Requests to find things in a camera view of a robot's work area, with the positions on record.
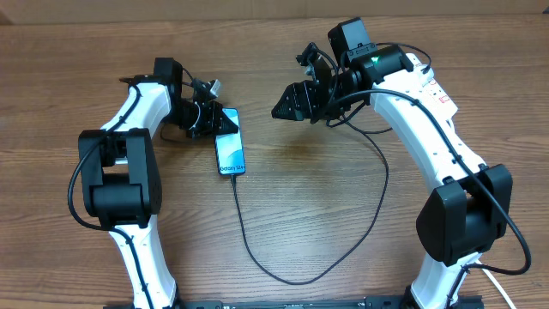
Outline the Samsung Galaxy smartphone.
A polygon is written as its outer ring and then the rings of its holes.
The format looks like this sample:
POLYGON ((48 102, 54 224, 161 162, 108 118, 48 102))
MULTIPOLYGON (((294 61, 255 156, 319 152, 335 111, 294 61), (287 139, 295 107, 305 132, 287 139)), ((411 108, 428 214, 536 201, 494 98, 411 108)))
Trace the Samsung Galaxy smartphone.
POLYGON ((244 174, 244 148, 238 110, 236 108, 223 108, 222 111, 237 126, 237 131, 235 133, 219 135, 215 138, 218 172, 221 176, 244 174))

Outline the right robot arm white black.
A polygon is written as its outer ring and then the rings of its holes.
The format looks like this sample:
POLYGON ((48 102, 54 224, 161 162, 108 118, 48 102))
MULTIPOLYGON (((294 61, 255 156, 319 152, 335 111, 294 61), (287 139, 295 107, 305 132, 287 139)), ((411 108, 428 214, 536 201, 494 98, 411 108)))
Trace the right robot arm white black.
POLYGON ((331 52, 310 43, 297 57, 306 79, 287 86, 274 118, 330 127, 348 124, 364 106, 386 120, 420 170, 430 193, 416 221, 425 249, 418 276, 394 308, 480 308, 460 287, 480 257, 507 231, 513 179, 489 166, 456 134, 457 107, 418 47, 373 42, 359 18, 328 34, 331 52))

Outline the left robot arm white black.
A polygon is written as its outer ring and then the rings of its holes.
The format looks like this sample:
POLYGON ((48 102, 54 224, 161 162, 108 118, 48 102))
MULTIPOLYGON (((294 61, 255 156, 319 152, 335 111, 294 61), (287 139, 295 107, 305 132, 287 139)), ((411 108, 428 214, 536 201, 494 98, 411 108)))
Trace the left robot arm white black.
POLYGON ((73 218, 109 233, 133 289, 132 308, 182 308, 158 230, 162 184, 153 139, 163 124, 188 138, 238 132, 218 102, 220 81, 191 78, 174 58, 156 58, 150 75, 123 77, 128 97, 98 130, 78 137, 79 162, 67 191, 73 218))

